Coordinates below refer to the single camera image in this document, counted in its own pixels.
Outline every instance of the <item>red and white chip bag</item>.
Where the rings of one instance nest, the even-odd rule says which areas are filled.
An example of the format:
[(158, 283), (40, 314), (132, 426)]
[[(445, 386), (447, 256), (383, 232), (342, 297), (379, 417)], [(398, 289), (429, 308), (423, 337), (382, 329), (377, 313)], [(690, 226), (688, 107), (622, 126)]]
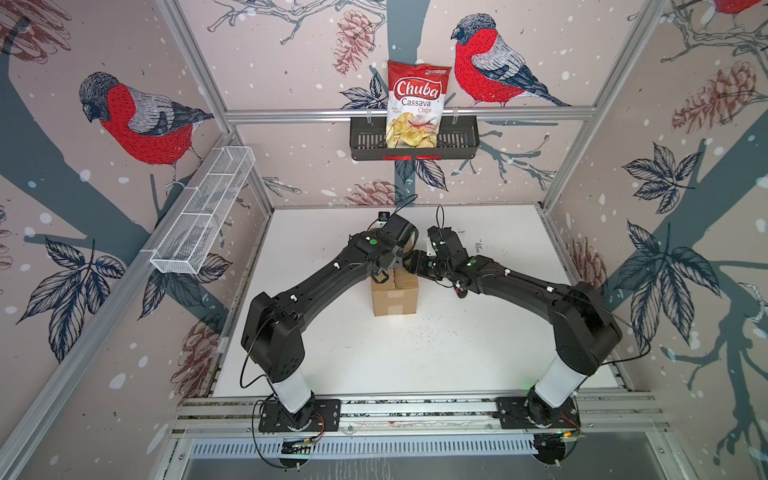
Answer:
[(386, 146), (437, 147), (450, 67), (389, 61)]

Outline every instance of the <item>brown box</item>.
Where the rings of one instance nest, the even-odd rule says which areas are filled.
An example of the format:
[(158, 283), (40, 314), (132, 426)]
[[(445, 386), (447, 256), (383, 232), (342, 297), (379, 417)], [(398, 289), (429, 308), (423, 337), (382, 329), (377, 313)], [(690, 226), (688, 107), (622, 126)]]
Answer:
[(419, 277), (403, 268), (387, 270), (389, 280), (376, 283), (371, 279), (373, 315), (407, 315), (416, 313), (419, 301)]

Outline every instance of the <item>white tabletop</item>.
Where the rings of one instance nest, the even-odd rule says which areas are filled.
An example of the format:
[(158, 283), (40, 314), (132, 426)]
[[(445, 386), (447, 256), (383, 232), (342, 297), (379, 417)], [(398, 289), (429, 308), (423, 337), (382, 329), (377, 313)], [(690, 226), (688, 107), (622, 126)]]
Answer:
[[(247, 306), (260, 292), (271, 296), (295, 286), (344, 248), (351, 233), (365, 230), (376, 208), (278, 210), (227, 347), (214, 396), (264, 396), (260, 380), (239, 385), (246, 357), (240, 337)], [(400, 215), (419, 229), (424, 250), (435, 208), (407, 207)], [(470, 255), (553, 283), (568, 283), (533, 206), (446, 207), (445, 225), (458, 232)], [(362, 281), (327, 306), (303, 334), (301, 365), (319, 395), (500, 392), (529, 389), (555, 355), (551, 325), (535, 314), (487, 295), (453, 290), (419, 279), (418, 312), (373, 316), (370, 283)], [(245, 383), (262, 373), (249, 360)], [(584, 387), (617, 383), (601, 367)]]

